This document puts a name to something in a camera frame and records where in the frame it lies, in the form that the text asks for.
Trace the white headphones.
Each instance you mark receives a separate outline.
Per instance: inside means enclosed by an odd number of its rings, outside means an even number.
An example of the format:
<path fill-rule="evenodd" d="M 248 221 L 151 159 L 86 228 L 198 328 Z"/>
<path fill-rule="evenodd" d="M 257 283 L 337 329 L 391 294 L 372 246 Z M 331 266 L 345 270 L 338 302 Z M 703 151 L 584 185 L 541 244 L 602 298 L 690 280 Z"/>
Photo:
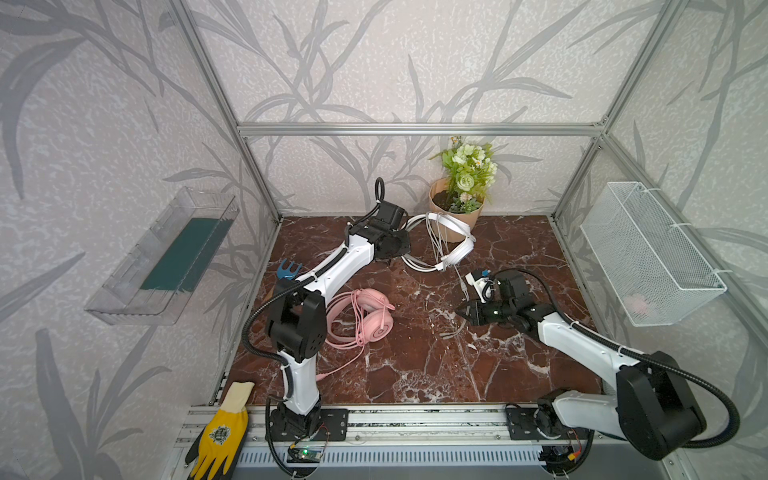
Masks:
<path fill-rule="evenodd" d="M 408 219 L 402 230 L 408 234 L 423 223 L 432 246 L 435 262 L 428 264 L 406 253 L 401 256 L 405 265 L 422 273 L 445 271 L 458 265 L 475 246 L 475 237 L 467 223 L 444 213 L 428 212 Z"/>

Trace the pink headphones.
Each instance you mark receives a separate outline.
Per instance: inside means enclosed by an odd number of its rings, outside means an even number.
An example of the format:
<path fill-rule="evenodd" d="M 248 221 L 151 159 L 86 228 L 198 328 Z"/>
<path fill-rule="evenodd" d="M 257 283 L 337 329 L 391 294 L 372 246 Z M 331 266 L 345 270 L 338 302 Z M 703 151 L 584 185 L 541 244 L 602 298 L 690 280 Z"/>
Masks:
<path fill-rule="evenodd" d="M 332 326 L 347 307 L 355 317 L 353 336 L 332 332 Z M 365 347 L 385 338 L 394 326 L 395 306 L 388 297 L 372 288 L 357 289 L 334 296 L 326 309 L 327 337 L 325 343 L 338 350 Z"/>

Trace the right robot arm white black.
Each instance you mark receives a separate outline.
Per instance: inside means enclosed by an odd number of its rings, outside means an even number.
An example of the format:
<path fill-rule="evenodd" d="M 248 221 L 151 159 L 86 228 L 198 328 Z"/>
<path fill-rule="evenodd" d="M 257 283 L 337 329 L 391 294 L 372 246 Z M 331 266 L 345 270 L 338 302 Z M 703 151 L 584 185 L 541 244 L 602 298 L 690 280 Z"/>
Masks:
<path fill-rule="evenodd" d="M 546 438 L 569 429 L 600 432 L 628 442 L 651 460 L 673 451 L 728 443 L 739 432 L 734 401 L 712 383 L 681 369 L 662 352 L 621 345 L 564 314 L 555 299 L 539 302 L 527 269 L 474 270 L 465 277 L 476 297 L 457 307 L 473 326 L 506 324 L 554 348 L 596 374 L 608 392 L 559 389 L 537 402 L 534 424 Z"/>

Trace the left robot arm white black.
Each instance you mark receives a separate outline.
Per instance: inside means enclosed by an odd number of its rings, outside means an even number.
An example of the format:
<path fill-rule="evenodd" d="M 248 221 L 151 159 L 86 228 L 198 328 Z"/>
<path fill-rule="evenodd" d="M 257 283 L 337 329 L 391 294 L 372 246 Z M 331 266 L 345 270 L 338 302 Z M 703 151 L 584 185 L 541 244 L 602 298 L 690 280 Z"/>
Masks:
<path fill-rule="evenodd" d="M 321 408 L 316 355 L 327 337 L 327 307 L 359 270 L 410 252 L 402 226 L 405 210 L 385 200 L 385 182 L 375 181 L 375 205 L 345 227 L 341 245 L 314 269 L 276 283 L 273 295 L 250 314 L 241 344 L 250 354 L 276 361 L 283 371 L 283 411 L 306 420 Z"/>

